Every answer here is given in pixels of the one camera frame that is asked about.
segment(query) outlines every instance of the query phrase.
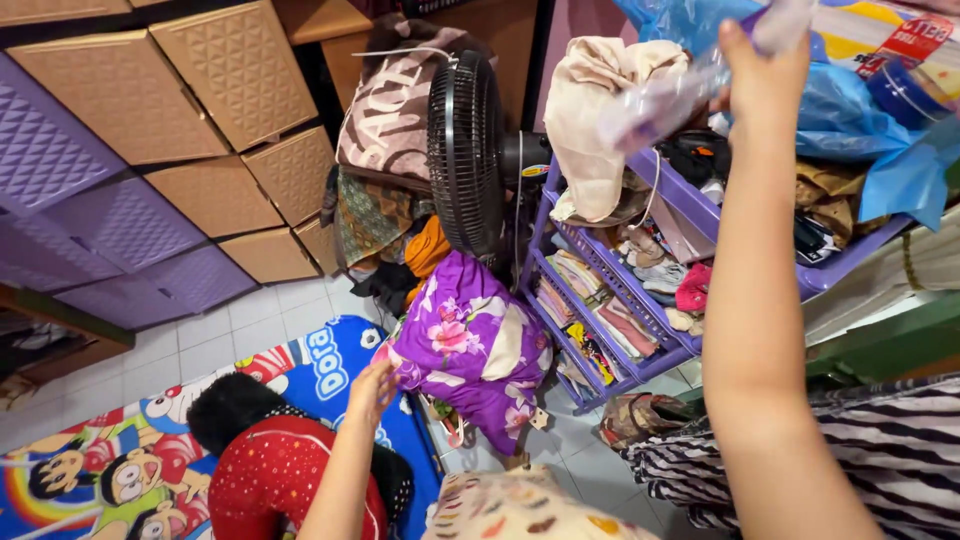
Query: textured drawer front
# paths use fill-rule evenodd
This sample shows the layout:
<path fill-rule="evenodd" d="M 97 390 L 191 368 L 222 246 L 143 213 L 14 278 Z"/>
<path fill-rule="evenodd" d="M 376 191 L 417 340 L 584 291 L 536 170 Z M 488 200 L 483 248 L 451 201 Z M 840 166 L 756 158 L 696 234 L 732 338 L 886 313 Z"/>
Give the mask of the textured drawer front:
<path fill-rule="evenodd" d="M 4 0 L 0 26 L 95 17 L 131 11 L 127 0 Z"/>
<path fill-rule="evenodd" d="M 129 163 L 228 152 L 146 30 L 73 37 L 8 52 Z"/>
<path fill-rule="evenodd" d="M 236 156 L 189 163 L 144 178 L 207 236 L 283 225 L 274 205 Z"/>
<path fill-rule="evenodd" d="M 68 290 L 54 298 L 125 329 L 145 327 L 190 312 L 139 276 L 120 276 Z"/>
<path fill-rule="evenodd" d="M 261 283 L 317 276 L 317 269 L 286 227 L 250 233 L 222 242 L 220 247 Z"/>
<path fill-rule="evenodd" d="M 194 313 L 214 307 L 256 286 L 216 246 L 208 246 L 145 268 L 139 274 Z"/>
<path fill-rule="evenodd" d="M 238 152 L 317 115 L 269 0 L 150 32 Z"/>
<path fill-rule="evenodd" d="M 138 178 L 81 193 L 43 214 L 127 273 L 205 240 Z"/>
<path fill-rule="evenodd" d="M 0 53 L 0 208 L 27 216 L 126 166 Z"/>
<path fill-rule="evenodd" d="M 0 280 L 42 292 L 121 273 L 42 217 L 0 218 Z"/>
<path fill-rule="evenodd" d="M 324 206 L 326 175 L 335 162 L 324 128 L 284 138 L 243 161 L 290 225 Z"/>

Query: black and white striped cloth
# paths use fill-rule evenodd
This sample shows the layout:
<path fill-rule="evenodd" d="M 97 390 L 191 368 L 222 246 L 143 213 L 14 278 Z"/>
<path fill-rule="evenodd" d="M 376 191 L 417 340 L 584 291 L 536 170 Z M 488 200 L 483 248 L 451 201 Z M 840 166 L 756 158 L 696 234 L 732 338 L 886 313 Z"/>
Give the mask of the black and white striped cloth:
<path fill-rule="evenodd" d="M 811 397 L 847 478 L 895 539 L 960 539 L 960 373 Z M 652 497 L 699 528 L 739 529 L 705 417 L 631 445 L 621 456 Z"/>

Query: human hand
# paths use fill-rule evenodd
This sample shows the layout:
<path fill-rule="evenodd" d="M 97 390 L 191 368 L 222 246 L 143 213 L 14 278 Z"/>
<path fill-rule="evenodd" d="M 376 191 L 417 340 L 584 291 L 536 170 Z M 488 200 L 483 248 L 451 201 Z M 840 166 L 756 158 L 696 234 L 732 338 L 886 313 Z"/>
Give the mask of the human hand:
<path fill-rule="evenodd" d="M 809 34 L 793 51 L 774 57 L 759 55 L 734 20 L 720 24 L 720 49 L 732 72 L 732 87 L 724 88 L 710 104 L 712 110 L 730 109 L 734 148 L 793 147 L 797 115 L 810 64 Z"/>
<path fill-rule="evenodd" d="M 396 396 L 397 377 L 389 362 L 376 362 L 364 368 L 350 386 L 345 423 L 375 430 L 380 416 Z"/>

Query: purple plastic drawer cabinet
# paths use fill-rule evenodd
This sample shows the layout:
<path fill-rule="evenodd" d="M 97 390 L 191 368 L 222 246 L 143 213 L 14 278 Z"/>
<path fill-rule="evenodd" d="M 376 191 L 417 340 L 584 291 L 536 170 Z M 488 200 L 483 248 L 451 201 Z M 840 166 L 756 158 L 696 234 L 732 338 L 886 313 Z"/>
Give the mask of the purple plastic drawer cabinet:
<path fill-rule="evenodd" d="M 0 209 L 26 217 L 126 164 L 0 53 Z"/>
<path fill-rule="evenodd" d="M 39 216 L 0 217 L 0 280 L 48 291 L 121 273 Z"/>
<path fill-rule="evenodd" d="M 200 313 L 256 286 L 216 246 L 206 246 L 145 268 L 57 295 L 70 306 L 125 329 Z"/>
<path fill-rule="evenodd" d="M 43 215 L 128 274 L 206 239 L 140 178 L 70 197 Z"/>

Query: plastic bag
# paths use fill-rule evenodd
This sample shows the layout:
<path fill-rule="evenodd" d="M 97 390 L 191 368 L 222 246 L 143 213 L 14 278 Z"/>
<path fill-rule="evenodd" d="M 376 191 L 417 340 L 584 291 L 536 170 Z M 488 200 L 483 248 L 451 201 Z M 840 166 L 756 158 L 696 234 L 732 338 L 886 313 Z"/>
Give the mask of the plastic bag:
<path fill-rule="evenodd" d="M 720 22 L 743 19 L 762 6 L 752 0 L 613 0 L 639 32 L 639 40 L 671 39 L 694 55 L 716 40 Z M 960 158 L 960 120 L 944 120 L 929 133 L 910 132 L 874 102 L 850 70 L 825 60 L 814 34 L 797 131 L 797 153 L 831 160 L 876 160 L 867 174 L 859 221 L 904 212 L 933 231 L 947 201 L 944 173 Z"/>

